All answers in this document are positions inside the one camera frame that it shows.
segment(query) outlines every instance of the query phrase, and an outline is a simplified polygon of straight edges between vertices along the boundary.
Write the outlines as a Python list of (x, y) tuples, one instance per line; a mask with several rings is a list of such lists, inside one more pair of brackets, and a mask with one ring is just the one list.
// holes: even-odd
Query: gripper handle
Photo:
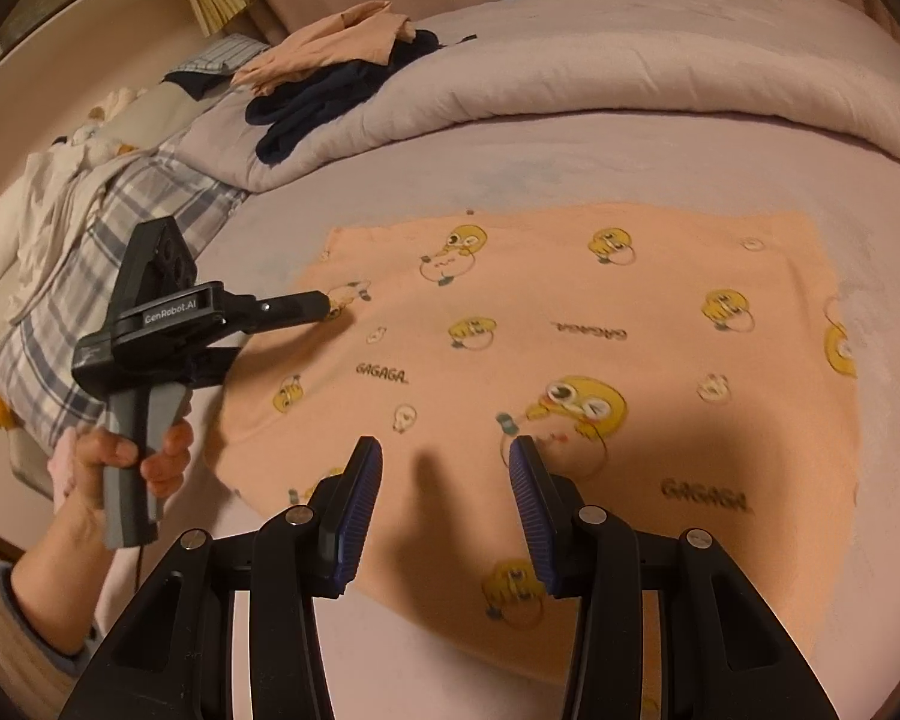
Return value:
[(140, 464), (163, 445), (165, 433), (183, 417), (191, 390), (170, 382), (152, 388), (116, 392), (106, 401), (106, 428), (137, 445), (137, 461), (129, 469), (103, 469), (104, 543), (110, 549), (156, 541), (163, 517), (162, 501), (146, 490)]

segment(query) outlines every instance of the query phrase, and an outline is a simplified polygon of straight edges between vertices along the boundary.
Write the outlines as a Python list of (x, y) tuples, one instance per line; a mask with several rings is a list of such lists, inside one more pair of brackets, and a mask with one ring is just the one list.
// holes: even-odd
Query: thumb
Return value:
[(122, 436), (96, 428), (80, 437), (74, 457), (81, 466), (116, 466), (118, 469), (125, 469), (137, 460), (137, 446)]

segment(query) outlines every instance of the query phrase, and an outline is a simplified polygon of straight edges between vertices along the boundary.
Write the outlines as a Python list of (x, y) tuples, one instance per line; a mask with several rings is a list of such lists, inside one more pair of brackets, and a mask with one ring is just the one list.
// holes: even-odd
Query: pile of clothes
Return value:
[(231, 80), (254, 93), (247, 123), (269, 127), (257, 157), (265, 165), (283, 161), (314, 129), (369, 100), (387, 79), (439, 47), (434, 33), (415, 29), (387, 1), (364, 2), (296, 30)]

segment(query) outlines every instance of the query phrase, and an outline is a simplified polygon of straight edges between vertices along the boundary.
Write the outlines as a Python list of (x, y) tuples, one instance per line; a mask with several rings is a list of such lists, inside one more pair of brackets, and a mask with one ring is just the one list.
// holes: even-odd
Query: hand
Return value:
[[(183, 472), (190, 463), (194, 431), (186, 420), (173, 425), (163, 439), (161, 451), (140, 464), (146, 489), (157, 498), (168, 498), (183, 485)], [(137, 461), (137, 447), (130, 440), (97, 428), (77, 439), (74, 452), (74, 490), (90, 512), (103, 509), (103, 466), (126, 469)]]

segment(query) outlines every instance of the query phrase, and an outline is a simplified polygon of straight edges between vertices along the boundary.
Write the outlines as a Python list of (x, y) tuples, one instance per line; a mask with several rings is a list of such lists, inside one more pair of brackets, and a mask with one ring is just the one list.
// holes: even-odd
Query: fingernail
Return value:
[(132, 463), (137, 459), (137, 445), (127, 440), (117, 442), (117, 457), (126, 463)]

